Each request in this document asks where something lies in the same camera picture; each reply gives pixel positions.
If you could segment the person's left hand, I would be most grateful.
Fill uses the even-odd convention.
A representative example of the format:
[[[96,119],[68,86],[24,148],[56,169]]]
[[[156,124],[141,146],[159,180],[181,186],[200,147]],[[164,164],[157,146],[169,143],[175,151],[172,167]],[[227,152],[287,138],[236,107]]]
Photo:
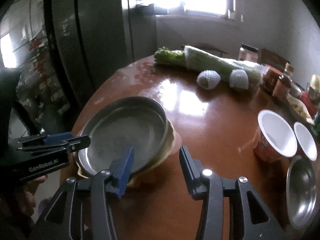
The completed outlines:
[[[36,178],[32,181],[27,182],[24,186],[24,191],[20,196],[20,208],[22,212],[29,217],[34,214],[34,209],[36,207],[35,193],[40,184],[43,184],[47,180],[48,176],[44,175]]]

